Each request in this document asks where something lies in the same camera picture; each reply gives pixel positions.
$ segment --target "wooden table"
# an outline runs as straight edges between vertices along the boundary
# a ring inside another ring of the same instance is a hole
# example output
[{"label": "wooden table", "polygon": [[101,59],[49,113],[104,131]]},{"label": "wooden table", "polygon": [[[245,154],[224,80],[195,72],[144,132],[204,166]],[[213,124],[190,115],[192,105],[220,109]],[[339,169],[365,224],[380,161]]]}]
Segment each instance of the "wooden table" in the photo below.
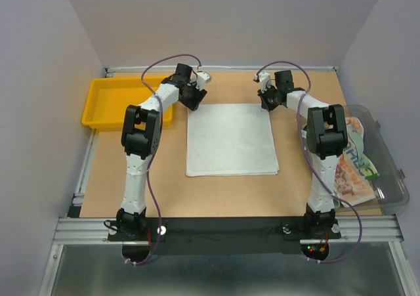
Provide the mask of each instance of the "wooden table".
[{"label": "wooden table", "polygon": [[[255,72],[213,72],[204,104],[260,103]],[[116,74],[128,76],[140,74]],[[311,95],[345,105],[335,72],[310,72]],[[307,88],[301,72],[293,71],[296,87]],[[163,130],[150,171],[152,187],[164,217],[299,216],[305,212],[312,175],[299,144],[293,110],[280,106],[270,112],[274,144],[280,164],[277,175],[187,177],[187,109],[174,106],[173,124]],[[125,154],[121,131],[100,132],[80,217],[115,217],[125,188]],[[147,216],[156,217],[146,191]],[[362,214],[381,214],[380,210]]]}]

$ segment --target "transparent container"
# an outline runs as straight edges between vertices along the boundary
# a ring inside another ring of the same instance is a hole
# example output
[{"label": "transparent container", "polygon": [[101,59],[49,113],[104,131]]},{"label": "transparent container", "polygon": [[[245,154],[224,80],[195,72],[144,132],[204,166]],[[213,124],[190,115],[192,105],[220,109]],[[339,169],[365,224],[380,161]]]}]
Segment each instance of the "transparent container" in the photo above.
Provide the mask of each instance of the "transparent container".
[{"label": "transparent container", "polygon": [[[381,209],[384,215],[400,213],[410,199],[403,176],[395,166],[382,136],[379,124],[363,106],[345,106],[346,117],[357,117],[364,128],[364,154],[372,161],[379,176],[371,180],[376,199],[356,205],[357,210]],[[340,207],[337,211],[350,211]]]}]

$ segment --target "gray wall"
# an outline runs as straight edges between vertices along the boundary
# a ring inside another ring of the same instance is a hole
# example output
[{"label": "gray wall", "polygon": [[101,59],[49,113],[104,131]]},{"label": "gray wall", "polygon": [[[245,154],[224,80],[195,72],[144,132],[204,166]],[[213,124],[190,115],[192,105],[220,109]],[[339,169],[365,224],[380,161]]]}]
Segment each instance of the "gray wall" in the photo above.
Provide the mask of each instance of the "gray wall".
[{"label": "gray wall", "polygon": [[404,249],[420,280],[420,0],[378,0],[339,68],[347,102],[370,109],[406,174],[408,208],[399,216]]},{"label": "gray wall", "polygon": [[70,0],[102,63],[175,53],[206,65],[337,65],[376,0]]},{"label": "gray wall", "polygon": [[35,295],[88,134],[102,73],[68,0],[0,0],[0,294]]}]

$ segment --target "yellow plastic container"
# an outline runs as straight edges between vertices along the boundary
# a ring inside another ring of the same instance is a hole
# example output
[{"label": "yellow plastic container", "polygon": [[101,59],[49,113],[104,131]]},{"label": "yellow plastic container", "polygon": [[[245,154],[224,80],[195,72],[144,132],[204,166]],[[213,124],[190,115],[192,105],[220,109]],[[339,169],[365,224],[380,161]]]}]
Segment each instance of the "yellow plastic container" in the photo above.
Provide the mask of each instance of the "yellow plastic container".
[{"label": "yellow plastic container", "polygon": [[[150,76],[144,80],[157,90],[166,76]],[[123,128],[125,110],[128,105],[141,104],[152,93],[143,85],[139,77],[97,78],[92,80],[87,95],[82,124],[100,130],[120,130]],[[163,126],[172,122],[173,107],[163,115]]]}]

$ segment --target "purple cable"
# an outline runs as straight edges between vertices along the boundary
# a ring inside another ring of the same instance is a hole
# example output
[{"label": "purple cable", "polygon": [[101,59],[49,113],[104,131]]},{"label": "purple cable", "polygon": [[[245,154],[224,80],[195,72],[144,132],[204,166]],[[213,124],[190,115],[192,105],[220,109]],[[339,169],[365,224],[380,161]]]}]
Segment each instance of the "purple cable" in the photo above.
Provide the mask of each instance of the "purple cable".
[{"label": "purple cable", "polygon": [[[155,65],[157,65],[159,63],[162,63],[162,62],[165,62],[166,60],[170,60],[172,58],[178,58],[178,57],[181,57],[181,56],[189,56],[189,57],[195,58],[198,61],[198,66],[199,67],[201,66],[201,61],[199,60],[198,57],[196,57],[195,55],[192,55],[192,54],[182,53],[182,54],[176,54],[176,55],[173,55],[173,56],[168,56],[167,58],[162,58],[161,60],[158,60],[158,61],[154,62],[153,64],[149,65],[142,73],[142,77],[141,77],[142,83],[144,84],[144,86],[146,86],[149,89],[149,91],[152,92],[152,94],[156,97],[157,102],[159,103],[160,133],[161,134],[162,134],[162,127],[163,127],[163,104],[162,104],[162,100],[160,99],[159,96],[156,95],[156,92],[153,90],[153,88],[151,88],[151,86],[149,86],[149,84],[147,84],[147,82],[145,82],[144,76],[146,75],[146,72],[148,70],[150,70],[151,68],[153,68]],[[152,196],[153,202],[155,203],[155,206],[156,206],[157,216],[158,216],[158,220],[159,220],[159,228],[158,229],[160,230],[161,227],[162,227],[162,215],[160,213],[160,207],[159,207],[158,201],[156,200],[156,197],[153,193],[152,185],[150,184],[150,175],[149,175],[150,166],[152,165],[153,159],[155,159],[155,155],[156,154],[154,154],[152,156],[152,158],[150,159],[149,166],[147,167],[146,181],[147,181],[147,186],[148,186],[149,191],[150,191],[150,195]],[[132,265],[135,265],[135,266],[144,265],[147,262],[149,262],[150,258],[152,258],[153,254],[155,253],[156,249],[158,248],[158,245],[159,245],[159,242],[160,242],[160,237],[161,237],[160,232],[158,232],[155,246],[153,246],[153,249],[150,251],[148,256],[143,261],[134,263],[131,260],[126,259],[126,262],[128,262]]]},{"label": "purple cable", "polygon": [[315,177],[320,181],[320,183],[322,184],[322,186],[327,190],[327,192],[331,195],[331,197],[334,200],[340,201],[341,203],[345,203],[347,204],[354,212],[354,214],[357,217],[357,220],[359,222],[359,237],[357,239],[356,245],[353,247],[352,251],[350,251],[348,254],[339,257],[337,259],[333,259],[333,260],[326,260],[326,261],[316,261],[314,259],[310,259],[310,260],[314,260],[316,262],[319,263],[336,263],[339,261],[342,261],[344,259],[347,259],[349,256],[353,255],[356,250],[358,249],[360,242],[362,241],[362,233],[363,233],[363,226],[362,226],[362,220],[360,218],[359,213],[357,212],[356,208],[351,205],[348,201],[338,198],[337,196],[334,195],[334,193],[328,188],[328,186],[325,184],[325,182],[321,179],[321,177],[319,176],[319,174],[317,174],[317,172],[315,171],[315,168],[312,166],[312,162],[310,161],[309,155],[308,155],[308,151],[306,150],[306,146],[305,143],[303,142],[303,137],[302,137],[302,119],[301,119],[301,106],[302,106],[302,102],[303,102],[303,98],[306,96],[307,93],[309,93],[310,89],[312,88],[312,83],[310,81],[309,75],[308,73],[299,65],[289,62],[289,61],[275,61],[275,62],[271,62],[268,63],[267,65],[263,66],[258,72],[257,72],[257,77],[259,78],[259,74],[261,73],[261,71],[273,64],[279,64],[279,63],[286,63],[289,65],[292,65],[298,69],[300,69],[300,71],[302,71],[304,73],[304,75],[306,76],[306,79],[308,80],[308,89],[305,91],[305,94],[299,99],[299,103],[297,105],[297,127],[299,129],[299,140],[301,142],[301,147],[302,147],[302,152],[304,155],[304,158],[306,159],[306,162],[308,163],[308,166],[310,167],[310,170],[314,173]]}]

